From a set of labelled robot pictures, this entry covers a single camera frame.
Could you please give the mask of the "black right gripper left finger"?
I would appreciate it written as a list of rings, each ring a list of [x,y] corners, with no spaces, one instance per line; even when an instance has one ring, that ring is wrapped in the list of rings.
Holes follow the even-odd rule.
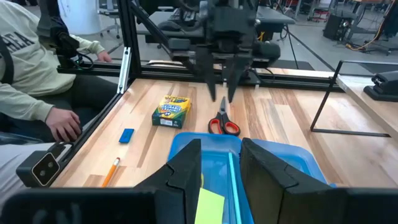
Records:
[[[201,140],[191,140],[134,187],[136,224],[194,224],[201,185]]]

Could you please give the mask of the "teal pen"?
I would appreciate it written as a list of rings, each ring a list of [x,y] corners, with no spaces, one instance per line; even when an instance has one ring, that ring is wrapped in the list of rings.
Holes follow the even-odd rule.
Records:
[[[237,178],[236,178],[237,169],[235,168],[235,163],[234,163],[232,152],[228,153],[228,161],[229,161],[229,171],[231,174],[231,182],[232,182],[232,188],[233,188],[233,202],[234,202],[236,224],[242,224],[240,203],[239,203],[239,194],[238,194],[238,185],[237,185]]]

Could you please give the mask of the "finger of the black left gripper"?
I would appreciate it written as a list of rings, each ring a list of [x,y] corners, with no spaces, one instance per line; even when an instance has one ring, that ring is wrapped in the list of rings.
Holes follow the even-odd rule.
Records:
[[[242,74],[250,63],[250,58],[237,55],[226,61],[226,75],[228,76],[228,101],[231,103]]]
[[[206,46],[199,45],[195,49],[195,71],[197,75],[204,78],[212,101],[216,101],[213,54]]]

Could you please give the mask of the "green yellow crayon box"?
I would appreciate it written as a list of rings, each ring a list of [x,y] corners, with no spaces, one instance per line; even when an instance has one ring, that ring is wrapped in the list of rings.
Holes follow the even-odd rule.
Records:
[[[165,95],[152,114],[152,124],[182,129],[191,105],[190,98]]]

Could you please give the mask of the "orange pencil with red eraser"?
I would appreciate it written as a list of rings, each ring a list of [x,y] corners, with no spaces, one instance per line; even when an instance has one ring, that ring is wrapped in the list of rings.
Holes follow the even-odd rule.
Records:
[[[115,174],[115,172],[116,172],[116,170],[117,170],[117,168],[119,166],[120,161],[121,161],[120,157],[117,157],[114,160],[114,162],[113,162],[113,164],[112,164],[107,176],[105,177],[105,180],[102,183],[102,187],[107,187],[108,186],[108,184],[110,183],[111,179],[113,178],[113,176],[114,176],[114,174]]]

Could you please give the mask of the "blue plastic pencil case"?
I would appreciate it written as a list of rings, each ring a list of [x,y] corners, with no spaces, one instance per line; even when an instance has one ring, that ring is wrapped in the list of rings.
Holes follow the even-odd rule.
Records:
[[[204,189],[224,197],[222,223],[236,224],[233,188],[228,161],[228,153],[232,152],[235,168],[237,169],[236,178],[241,221],[242,224],[254,224],[239,169],[239,153],[241,150],[240,138],[230,135],[208,133],[180,133],[176,135],[172,141],[168,159],[172,159],[174,155],[193,139],[201,140],[201,173],[203,173],[205,178]],[[324,183],[326,182],[315,158],[306,149],[290,144],[261,139],[253,139],[252,141],[294,168]]]

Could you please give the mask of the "black box on floor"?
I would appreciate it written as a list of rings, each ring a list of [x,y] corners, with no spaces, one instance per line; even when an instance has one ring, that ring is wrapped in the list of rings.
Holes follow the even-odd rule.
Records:
[[[323,29],[323,36],[330,40],[342,41],[352,21],[351,17],[330,14]]]

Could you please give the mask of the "black stapler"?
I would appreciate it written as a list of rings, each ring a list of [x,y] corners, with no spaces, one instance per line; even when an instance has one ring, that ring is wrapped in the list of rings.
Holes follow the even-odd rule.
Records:
[[[373,86],[364,87],[364,92],[376,101],[398,102],[398,70],[376,73]]]

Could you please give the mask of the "black aluminium table frame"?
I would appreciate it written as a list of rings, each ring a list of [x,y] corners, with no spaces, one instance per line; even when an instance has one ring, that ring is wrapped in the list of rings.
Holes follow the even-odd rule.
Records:
[[[143,79],[152,79],[154,81],[162,80],[163,82],[198,82],[206,84],[203,77],[195,76],[189,69],[187,69],[183,65],[181,68],[150,68],[148,66],[141,65],[139,46],[137,43],[137,29],[135,25],[135,22],[138,20],[134,12],[132,11],[132,3],[134,2],[139,4],[137,0],[118,0],[119,15],[121,16],[121,25],[123,29],[124,40],[127,42],[127,47],[131,48],[131,65],[127,81],[127,90],[123,94],[116,94],[112,98],[112,100],[101,111],[98,118],[96,118],[93,124],[89,126],[87,132],[85,132],[82,137],[77,140],[76,144],[70,149],[68,162],[64,170],[61,171],[60,175],[52,183],[52,186],[54,187],[72,186],[73,180],[83,180],[85,178],[84,173],[79,170],[79,166],[85,158],[84,153],[86,151],[89,151],[96,144],[96,140],[98,140],[101,136],[102,130],[106,127],[106,125],[111,124],[111,120],[116,115],[117,110],[124,106],[124,103],[127,101],[127,94],[131,92],[130,89],[134,86],[138,86],[138,84],[140,84]],[[221,83],[228,91],[225,59],[226,58],[222,55],[216,55],[213,68],[216,77],[216,86],[217,84]],[[271,81],[266,81],[262,77],[249,78],[249,73],[256,73],[256,69],[253,63],[252,66],[253,69],[251,71],[248,71],[247,73],[242,75],[236,90],[239,86],[256,85],[277,88],[326,91],[330,84],[329,78],[322,77],[311,78],[308,76],[304,76],[302,78],[299,78],[298,80],[294,80],[292,76],[288,76],[286,81],[283,81],[280,75],[276,76]],[[266,67],[266,61],[260,64],[260,68]],[[333,85],[331,90],[339,90],[339,87],[336,83]]]

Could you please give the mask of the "blue eraser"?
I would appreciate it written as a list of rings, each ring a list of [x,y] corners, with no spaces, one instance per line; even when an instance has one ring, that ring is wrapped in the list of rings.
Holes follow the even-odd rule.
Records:
[[[123,144],[127,144],[131,140],[133,133],[134,133],[134,129],[129,129],[129,128],[124,129],[121,137],[119,138],[119,142],[123,143]]]

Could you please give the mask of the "scissors with red black handles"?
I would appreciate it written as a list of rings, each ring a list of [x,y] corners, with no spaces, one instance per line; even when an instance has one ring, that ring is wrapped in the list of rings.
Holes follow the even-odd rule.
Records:
[[[216,116],[208,122],[208,132],[210,134],[228,134],[232,136],[239,136],[241,133],[240,127],[228,117],[225,97],[221,100]]]

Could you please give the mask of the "green sticky note pad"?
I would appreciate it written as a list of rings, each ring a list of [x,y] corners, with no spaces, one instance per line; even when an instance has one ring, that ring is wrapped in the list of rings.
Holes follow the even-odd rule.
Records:
[[[222,224],[224,197],[209,190],[200,189],[195,224]]]

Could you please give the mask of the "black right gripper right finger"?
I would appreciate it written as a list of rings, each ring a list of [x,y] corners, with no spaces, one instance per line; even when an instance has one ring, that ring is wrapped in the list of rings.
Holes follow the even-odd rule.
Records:
[[[292,167],[249,138],[240,169],[255,224],[345,224],[344,194]]]

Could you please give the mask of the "grey office chair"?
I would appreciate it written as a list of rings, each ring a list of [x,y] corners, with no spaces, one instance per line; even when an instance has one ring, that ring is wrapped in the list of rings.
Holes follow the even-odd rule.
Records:
[[[118,11],[118,0],[98,0],[98,14],[106,16],[114,21],[113,25],[107,26],[100,30],[99,35],[103,37],[103,33],[110,33],[111,30],[116,31],[116,38],[120,39],[121,26],[118,24],[119,11]]]

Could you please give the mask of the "person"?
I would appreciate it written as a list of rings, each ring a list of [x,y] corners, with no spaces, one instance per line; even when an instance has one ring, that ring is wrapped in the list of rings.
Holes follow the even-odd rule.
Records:
[[[91,75],[59,73],[57,56],[39,40],[39,18],[0,0],[0,131],[55,142],[51,108],[73,111],[80,129],[113,98],[117,85]]]

